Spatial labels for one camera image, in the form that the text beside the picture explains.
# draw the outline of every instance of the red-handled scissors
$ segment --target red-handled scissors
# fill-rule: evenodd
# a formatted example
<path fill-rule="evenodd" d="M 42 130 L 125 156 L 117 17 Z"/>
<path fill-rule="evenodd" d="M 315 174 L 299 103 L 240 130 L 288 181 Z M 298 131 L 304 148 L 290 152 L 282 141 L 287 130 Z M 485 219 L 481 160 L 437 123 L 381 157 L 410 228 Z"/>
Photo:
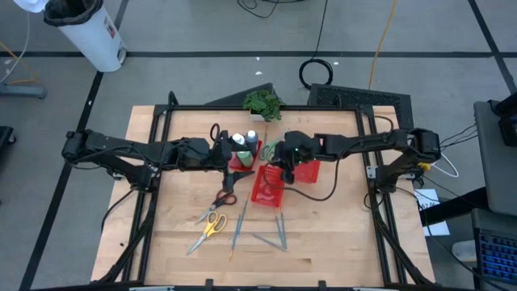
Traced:
<path fill-rule="evenodd" d="M 216 195 L 216 199 L 212 202 L 212 205 L 210 205 L 210 208 L 208 208 L 195 223 L 198 224 L 202 222 L 216 208 L 222 205 L 234 205 L 235 203 L 237 203 L 237 197 L 233 194 L 233 191 L 226 193 L 220 190 Z"/>

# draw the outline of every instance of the white cable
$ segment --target white cable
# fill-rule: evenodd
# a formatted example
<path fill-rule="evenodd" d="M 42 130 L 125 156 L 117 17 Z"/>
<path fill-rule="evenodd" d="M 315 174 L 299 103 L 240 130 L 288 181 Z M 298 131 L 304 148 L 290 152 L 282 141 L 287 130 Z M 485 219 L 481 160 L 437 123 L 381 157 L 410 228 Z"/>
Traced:
<path fill-rule="evenodd" d="M 15 64 L 11 67 L 9 72 L 7 72 L 6 76 L 2 79 L 2 81 L 0 81 L 0 83 L 3 83 L 4 81 L 7 80 L 7 78 L 9 78 L 9 76 L 13 73 L 16 66 L 18 65 L 19 60 L 22 59 L 23 55 L 25 54 L 25 51 L 27 50 L 27 45 L 29 44 L 29 36 L 31 35 L 31 17 L 30 16 L 31 16 L 31 13 L 27 12 L 27 37 L 25 37 L 25 45 L 23 46 L 23 51 L 22 51 L 22 53 L 19 54 L 18 60 L 16 60 Z"/>
<path fill-rule="evenodd" d="M 441 171 L 442 173 L 444 173 L 445 175 L 447 175 L 447 176 L 449 176 L 449 177 L 452 177 L 452 178 L 458 178 L 458 177 L 460 177 L 460 173 L 458 172 L 458 170 L 456 169 L 456 167 L 454 167 L 454 165 L 452 164 L 451 160 L 449 160 L 449 159 L 445 156 L 445 154 L 443 154 L 443 153 L 442 153 L 442 157 L 443 157 L 443 158 L 445 158 L 445 161 L 447 161 L 447 163 L 451 166 L 451 168 L 454 170 L 455 174 L 451 174 L 451 173 L 449 173 L 449 172 L 445 171 L 444 169 L 442 169 L 442 168 L 440 168 L 440 167 L 436 166 L 435 164 L 436 164 L 438 161 L 433 162 L 433 163 L 431 164 L 431 167 L 434 167 L 436 170 Z"/>

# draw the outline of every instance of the trash can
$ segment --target trash can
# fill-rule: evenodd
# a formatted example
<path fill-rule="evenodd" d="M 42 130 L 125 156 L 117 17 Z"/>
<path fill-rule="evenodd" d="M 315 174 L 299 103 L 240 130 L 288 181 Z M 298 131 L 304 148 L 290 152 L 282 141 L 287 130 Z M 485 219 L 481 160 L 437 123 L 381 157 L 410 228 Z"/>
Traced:
<path fill-rule="evenodd" d="M 44 21 L 59 28 L 99 72 L 122 66 L 126 48 L 103 0 L 49 0 Z"/>

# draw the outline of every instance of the potted plant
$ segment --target potted plant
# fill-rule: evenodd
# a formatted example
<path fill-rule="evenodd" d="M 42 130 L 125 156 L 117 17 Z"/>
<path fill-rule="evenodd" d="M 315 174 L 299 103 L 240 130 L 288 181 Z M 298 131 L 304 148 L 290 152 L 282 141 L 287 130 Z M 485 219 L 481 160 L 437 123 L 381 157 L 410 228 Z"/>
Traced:
<path fill-rule="evenodd" d="M 250 109 L 250 118 L 253 121 L 271 122 L 274 119 L 281 120 L 280 106 L 284 102 L 274 91 L 253 91 L 246 95 L 244 109 Z"/>

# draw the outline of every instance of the floor tile line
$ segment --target floor tile line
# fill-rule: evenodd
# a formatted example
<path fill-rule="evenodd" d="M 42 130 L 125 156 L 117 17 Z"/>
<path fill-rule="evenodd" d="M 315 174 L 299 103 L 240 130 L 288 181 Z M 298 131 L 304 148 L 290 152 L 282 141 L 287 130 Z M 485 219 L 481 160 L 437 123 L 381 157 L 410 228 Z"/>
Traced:
<path fill-rule="evenodd" d="M 115 26 L 118 28 L 122 23 L 122 19 L 124 17 L 124 12 L 128 5 L 128 0 L 123 0 L 120 3 L 119 10 L 117 12 Z M 79 118 L 77 131 L 84 130 L 88 123 L 88 119 L 90 118 L 91 109 L 95 104 L 95 98 L 97 93 L 99 92 L 100 84 L 103 80 L 104 73 L 97 72 L 95 74 L 94 80 L 91 84 L 90 91 L 88 93 L 88 97 L 86 98 L 86 102 L 84 108 L 82 109 L 81 117 Z M 36 273 L 38 271 L 38 267 L 40 266 L 41 258 L 44 254 L 44 249 L 47 246 L 48 237 L 50 236 L 50 232 L 52 231 L 53 224 L 56 220 L 57 211 L 59 209 L 59 205 L 61 204 L 63 195 L 65 194 L 66 184 L 68 183 L 68 179 L 72 172 L 72 167 L 65 163 L 63 169 L 61 170 L 61 174 L 57 181 L 57 186 L 54 190 L 53 197 L 50 201 L 50 206 L 48 207 L 47 213 L 45 214 L 45 219 L 43 225 L 41 226 L 40 233 L 38 234 L 38 238 L 36 239 L 36 244 L 34 249 L 32 250 L 31 257 L 27 264 L 27 268 L 25 269 L 25 273 L 23 274 L 22 281 L 19 286 L 19 290 L 30 290 L 32 287 L 32 283 L 34 282 L 34 278 L 36 277 Z"/>
<path fill-rule="evenodd" d="M 311 57 L 314 51 L 197 51 L 197 52 L 150 52 L 132 51 L 127 57 Z M 320 51 L 318 57 L 373 57 L 370 51 Z M 9 57 L 0 52 L 0 57 Z M 23 57 L 84 57 L 80 52 L 25 52 Z M 380 52 L 379 57 L 393 58 L 516 58 L 517 52 Z"/>
<path fill-rule="evenodd" d="M 490 33 L 488 25 L 486 25 L 486 21 L 483 18 L 481 11 L 479 10 L 479 6 L 477 5 L 476 0 L 469 0 L 469 4 L 470 4 L 470 7 L 472 8 L 474 16 L 476 17 L 476 20 L 477 20 L 477 23 L 479 24 L 481 32 L 483 32 L 483 36 L 485 37 L 486 43 L 490 47 L 490 50 L 492 51 L 492 53 L 494 53 L 495 61 L 498 64 L 499 71 L 501 71 L 502 78 L 504 79 L 504 82 L 506 83 L 508 90 L 510 91 L 511 94 L 515 93 L 517 91 L 517 86 L 515 86 L 514 79 L 511 76 L 510 71 L 508 70 L 508 67 L 506 66 L 506 63 L 502 59 L 501 53 L 499 52 L 499 48 L 495 44 L 495 40 L 492 37 L 492 33 Z"/>

